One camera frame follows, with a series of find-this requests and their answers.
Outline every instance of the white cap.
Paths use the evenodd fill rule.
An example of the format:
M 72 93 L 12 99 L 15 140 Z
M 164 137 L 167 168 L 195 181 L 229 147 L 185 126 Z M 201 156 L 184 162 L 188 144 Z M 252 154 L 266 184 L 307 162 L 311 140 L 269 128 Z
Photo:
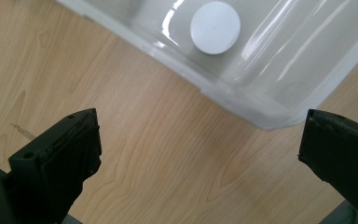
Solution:
M 240 30 L 240 17 L 232 6 L 224 2 L 211 2 L 199 8 L 190 26 L 194 44 L 207 54 L 219 54 L 230 49 Z

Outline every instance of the clear plastic bin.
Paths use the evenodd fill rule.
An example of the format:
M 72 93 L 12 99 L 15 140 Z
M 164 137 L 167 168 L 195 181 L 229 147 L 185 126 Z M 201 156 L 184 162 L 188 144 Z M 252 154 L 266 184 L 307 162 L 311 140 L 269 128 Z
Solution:
M 228 51 L 198 50 L 190 23 L 212 1 L 58 0 L 170 67 L 263 129 L 297 124 L 358 63 L 358 0 L 227 0 L 241 31 Z

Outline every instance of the wooden table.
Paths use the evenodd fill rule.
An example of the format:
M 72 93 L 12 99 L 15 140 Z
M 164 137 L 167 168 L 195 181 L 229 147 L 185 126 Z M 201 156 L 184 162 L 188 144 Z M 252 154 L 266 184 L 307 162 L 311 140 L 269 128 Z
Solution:
M 0 1 L 0 167 L 96 107 L 103 165 L 84 223 L 317 223 L 343 198 L 297 160 L 303 124 L 262 131 L 51 0 Z M 358 65 L 321 109 L 358 121 Z

